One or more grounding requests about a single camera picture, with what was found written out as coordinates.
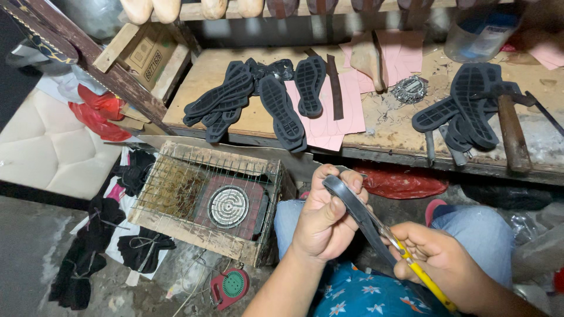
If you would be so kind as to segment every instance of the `white cushioned seat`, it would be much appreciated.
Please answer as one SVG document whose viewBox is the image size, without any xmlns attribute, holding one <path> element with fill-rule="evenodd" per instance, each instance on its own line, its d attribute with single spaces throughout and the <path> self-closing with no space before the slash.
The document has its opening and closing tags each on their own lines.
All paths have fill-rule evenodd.
<svg viewBox="0 0 564 317">
<path fill-rule="evenodd" d="M 0 133 L 0 179 L 89 200 L 120 153 L 68 105 L 34 89 Z"/>
</svg>

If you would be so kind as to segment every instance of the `wooden hammer handle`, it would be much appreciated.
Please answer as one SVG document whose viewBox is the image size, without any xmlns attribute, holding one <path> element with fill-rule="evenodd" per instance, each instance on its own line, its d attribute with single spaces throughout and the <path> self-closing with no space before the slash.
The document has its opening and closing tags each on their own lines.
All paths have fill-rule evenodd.
<svg viewBox="0 0 564 317">
<path fill-rule="evenodd" d="M 532 170 L 532 163 L 528 154 L 527 143 L 525 143 L 525 136 L 515 112 L 515 102 L 510 96 L 501 95 L 497 99 L 497 104 L 507 165 L 512 171 L 527 173 Z"/>
</svg>

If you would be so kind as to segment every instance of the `wire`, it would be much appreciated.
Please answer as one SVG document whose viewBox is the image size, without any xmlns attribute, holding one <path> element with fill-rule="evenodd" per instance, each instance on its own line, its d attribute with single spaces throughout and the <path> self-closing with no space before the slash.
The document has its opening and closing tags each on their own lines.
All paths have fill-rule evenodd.
<svg viewBox="0 0 564 317">
<path fill-rule="evenodd" d="M 204 276 L 204 272 L 205 272 L 205 271 L 206 271 L 205 269 L 202 270 L 202 274 L 200 274 L 200 278 L 199 278 L 198 281 L 196 282 L 196 286 L 194 286 L 194 289 L 192 290 L 192 292 L 195 292 L 195 291 L 196 291 L 196 288 L 198 288 L 198 285 L 200 285 L 200 281 L 202 280 L 202 276 Z M 184 307 L 184 305 L 186 305 L 186 303 L 190 300 L 190 298 L 192 298 L 192 295 L 193 295 L 193 294 L 190 294 L 190 296 L 188 296 L 188 298 L 186 298 L 186 300 L 182 303 L 182 305 L 181 305 L 181 306 L 178 308 L 178 310 L 174 313 L 173 317 L 175 317 L 175 316 L 178 314 L 178 312 Z"/>
<path fill-rule="evenodd" d="M 204 259 L 202 259 L 202 261 L 204 261 L 204 263 L 198 261 L 198 260 L 201 258 L 201 256 L 204 254 L 205 251 L 206 251 L 206 250 L 204 250 L 202 253 L 200 253 L 200 255 L 197 256 L 195 259 L 191 259 L 191 260 L 193 260 L 192 264 L 190 264 L 190 266 L 188 266 L 188 269 L 185 270 L 185 272 L 182 274 L 182 278 L 180 279 L 180 286 L 182 286 L 182 290 L 184 291 L 184 293 L 189 294 L 189 296 L 188 296 L 188 298 L 186 298 L 186 300 L 182 303 L 182 305 L 178 308 L 178 310 L 174 313 L 173 317 L 175 317 L 175 316 L 178 314 L 178 312 L 180 312 L 180 310 L 184 307 L 184 305 L 186 305 L 186 303 L 190 300 L 190 298 L 192 298 L 193 295 L 195 295 L 195 294 L 200 294 L 200 293 L 204 293 L 205 291 L 207 291 L 207 290 L 210 289 L 210 288 L 208 287 L 208 288 L 203 289 L 203 290 L 201 290 L 201 291 L 199 291 L 199 292 L 196 292 L 196 289 L 198 288 L 198 285 L 200 285 L 200 281 L 202 280 L 202 277 L 204 276 L 204 273 L 205 273 L 205 271 L 206 271 L 205 268 L 209 268 L 209 269 L 211 269 L 211 270 L 213 270 L 213 271 L 216 271 L 216 272 L 219 273 L 220 275 L 226 276 L 223 272 L 227 271 L 227 269 L 229 268 L 229 265 L 231 265 L 232 259 L 229 259 L 229 262 L 227 263 L 227 266 L 225 267 L 225 270 L 223 270 L 223 272 L 220 272 L 220 271 L 217 270 L 215 267 L 206 265 L 206 261 L 205 261 Z M 191 292 L 188 292 L 188 291 L 184 288 L 184 277 L 186 276 L 186 273 L 190 270 L 190 268 L 192 268 L 192 266 L 194 265 L 194 263 L 198 263 L 199 265 L 204 266 L 204 269 L 202 270 L 202 273 L 200 274 L 200 277 L 198 278 L 198 281 L 196 282 L 196 286 L 194 287 L 194 289 L 193 289 Z M 211 274 L 212 274 L 212 272 L 209 272 L 209 274 L 206 276 L 206 279 L 205 279 L 205 280 L 207 280 L 208 277 L 209 277 Z"/>
<path fill-rule="evenodd" d="M 229 268 L 229 265 L 231 265 L 231 261 L 232 261 L 232 260 L 233 260 L 233 259 L 229 259 L 229 263 L 227 264 L 227 266 L 225 267 L 225 270 L 223 270 L 223 272 L 227 271 L 227 269 Z"/>
</svg>

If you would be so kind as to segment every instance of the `wooden workbench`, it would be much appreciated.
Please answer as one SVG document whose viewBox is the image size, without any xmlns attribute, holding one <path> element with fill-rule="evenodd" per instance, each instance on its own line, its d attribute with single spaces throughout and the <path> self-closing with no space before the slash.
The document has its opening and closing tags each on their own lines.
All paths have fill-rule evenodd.
<svg viewBox="0 0 564 317">
<path fill-rule="evenodd" d="M 308 47 L 216 49 L 204 50 L 186 79 L 180 86 L 163 122 L 178 135 L 205 137 L 205 127 L 198 123 L 191 128 L 182 123 L 184 106 L 196 100 L 209 89 L 219 86 L 224 79 L 225 69 L 232 60 L 256 61 L 269 64 L 288 58 L 294 65 L 305 59 L 303 52 Z M 350 71 L 343 68 L 344 54 L 338 46 L 316 46 L 313 49 L 324 59 L 326 54 L 334 55 L 339 73 Z M 514 65 L 507 62 L 508 53 L 501 52 L 491 60 L 502 67 L 502 77 L 514 81 L 525 91 L 529 90 L 544 107 L 564 123 L 564 70 L 549 71 L 542 65 Z M 411 126 L 411 117 L 425 107 L 432 105 L 450 94 L 450 82 L 461 64 L 447 58 L 438 46 L 424 48 L 421 77 L 429 81 L 429 93 L 424 101 L 415 105 L 402 105 L 388 94 L 362 94 L 365 124 L 373 133 L 346 135 L 340 152 L 325 151 L 309 147 L 312 153 L 327 153 L 345 157 L 392 162 L 410 166 L 427 166 L 424 135 Z M 516 106 L 521 126 L 534 164 L 534 171 L 528 175 L 514 175 L 506 169 L 505 151 L 497 115 L 490 119 L 490 125 L 500 139 L 500 144 L 489 151 L 471 150 L 472 158 L 462 167 L 457 167 L 444 145 L 438 130 L 434 132 L 437 160 L 433 168 L 456 170 L 472 174 L 515 178 L 548 184 L 564 184 L 564 137 L 535 108 Z M 231 143 L 281 147 L 272 129 L 272 117 L 262 106 L 258 96 L 249 99 L 243 108 L 241 118 L 229 128 L 227 140 Z"/>
</svg>

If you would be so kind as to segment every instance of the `hammer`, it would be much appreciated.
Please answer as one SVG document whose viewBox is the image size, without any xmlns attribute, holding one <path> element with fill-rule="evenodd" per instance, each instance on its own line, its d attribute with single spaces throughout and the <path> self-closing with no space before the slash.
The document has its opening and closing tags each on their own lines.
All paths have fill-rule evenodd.
<svg viewBox="0 0 564 317">
<path fill-rule="evenodd" d="M 484 98 L 497 99 L 501 135 L 509 169 L 520 173 L 531 171 L 531 158 L 528 154 L 527 143 L 525 143 L 519 118 L 515 112 L 515 104 L 532 107 L 538 101 L 530 93 L 527 95 L 517 94 L 513 90 L 504 90 L 500 85 L 494 85 L 488 93 L 479 93 L 470 97 L 471 100 Z"/>
</svg>

